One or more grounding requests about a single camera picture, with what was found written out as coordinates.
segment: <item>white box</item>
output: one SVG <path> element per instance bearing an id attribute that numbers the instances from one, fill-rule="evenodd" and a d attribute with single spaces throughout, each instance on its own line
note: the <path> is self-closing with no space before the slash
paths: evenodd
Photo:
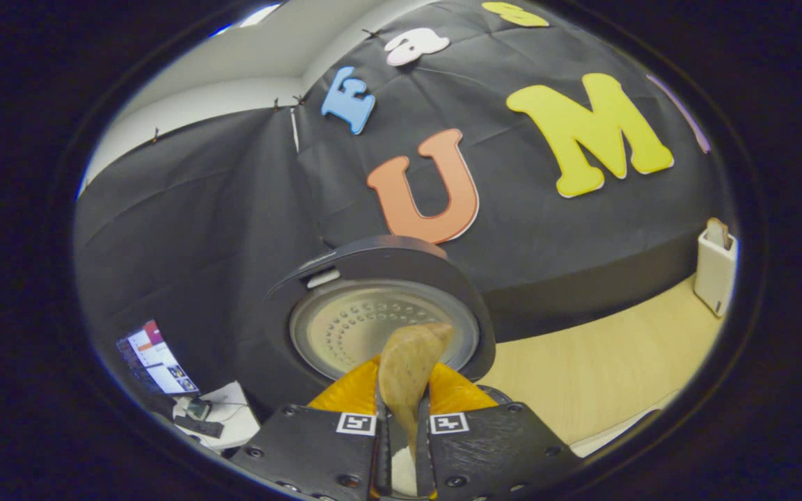
<path id="1" fill-rule="evenodd" d="M 695 273 L 695 294 L 717 317 L 725 315 L 732 300 L 735 270 L 738 264 L 738 240 L 727 235 L 729 248 L 707 240 L 707 230 L 698 237 L 698 270 Z"/>

